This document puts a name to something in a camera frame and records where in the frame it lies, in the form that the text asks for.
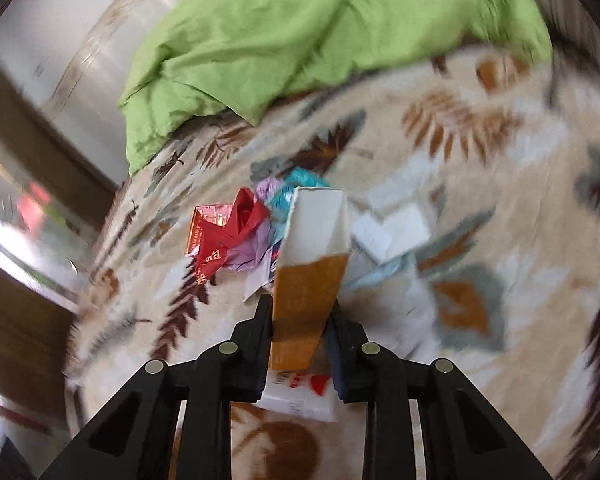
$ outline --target red packet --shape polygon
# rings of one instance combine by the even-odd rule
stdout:
[[[226,260],[227,251],[247,239],[269,217],[269,210],[258,202],[250,189],[240,188],[224,226],[200,220],[200,249],[196,263],[198,283],[205,283]]]
[[[189,239],[187,240],[186,256],[197,256],[200,249],[200,238],[202,238],[202,229],[200,222],[207,220],[213,224],[223,226],[229,220],[233,204],[211,204],[199,205],[193,210],[191,218],[191,227],[189,229]]]

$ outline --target green cloth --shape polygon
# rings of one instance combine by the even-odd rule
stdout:
[[[276,97],[448,52],[466,36],[551,57],[533,0],[184,0],[136,53],[120,109],[130,172],[192,116],[258,124]]]

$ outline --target leaf-print fabric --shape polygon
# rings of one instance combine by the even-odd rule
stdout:
[[[600,87],[567,69],[554,110],[550,65],[516,68],[506,53],[471,46],[444,64],[278,103],[257,127],[231,113],[184,125],[133,177],[80,298],[67,369],[87,416],[152,356],[195,359],[253,315],[244,273],[192,280],[193,208],[231,203],[240,187],[301,166],[379,215],[416,202],[430,224],[426,245],[347,296],[347,315],[402,357],[455,362],[554,476],[588,462],[600,388],[579,380],[581,394],[565,392],[600,366],[600,354],[587,365],[600,348]],[[120,336],[99,346],[107,334]],[[338,408],[338,424],[235,408],[233,478],[360,478],[365,410]]]

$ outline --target silver rivet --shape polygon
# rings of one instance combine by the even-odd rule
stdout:
[[[367,355],[376,355],[380,353],[380,345],[371,341],[364,343],[360,349]]]
[[[454,369],[454,364],[449,359],[438,359],[436,361],[436,370],[443,374],[448,374]]]
[[[238,351],[238,345],[233,341],[225,341],[224,343],[220,343],[218,350],[221,354],[235,354]]]
[[[147,364],[144,365],[144,371],[151,375],[159,374],[163,368],[164,363],[162,361],[158,361],[158,359],[149,361]]]

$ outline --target crumpled purple paper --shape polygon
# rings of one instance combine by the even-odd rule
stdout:
[[[227,251],[223,267],[236,271],[256,267],[269,249],[270,229],[269,219],[264,219],[249,238]]]
[[[256,184],[256,198],[263,203],[266,202],[269,197],[273,196],[273,194],[282,187],[283,184],[283,180],[274,176],[269,176],[264,180],[259,181],[259,183]]]

